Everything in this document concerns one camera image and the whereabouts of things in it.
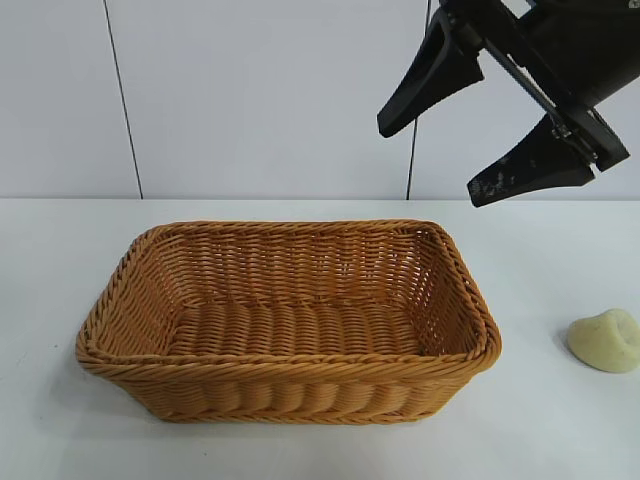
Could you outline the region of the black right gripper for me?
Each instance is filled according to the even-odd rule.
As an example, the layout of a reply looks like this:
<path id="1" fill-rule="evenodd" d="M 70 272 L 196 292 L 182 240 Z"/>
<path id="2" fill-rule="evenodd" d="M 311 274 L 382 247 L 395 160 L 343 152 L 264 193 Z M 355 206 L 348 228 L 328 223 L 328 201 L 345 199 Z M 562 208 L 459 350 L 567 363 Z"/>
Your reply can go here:
<path id="1" fill-rule="evenodd" d="M 598 104 L 639 76 L 634 1 L 533 1 L 516 16 L 502 1 L 444 1 L 404 78 L 377 114 L 389 138 L 423 112 L 484 79 L 484 47 L 545 111 L 508 153 L 467 184 L 476 207 L 539 190 L 579 187 L 629 153 Z"/>

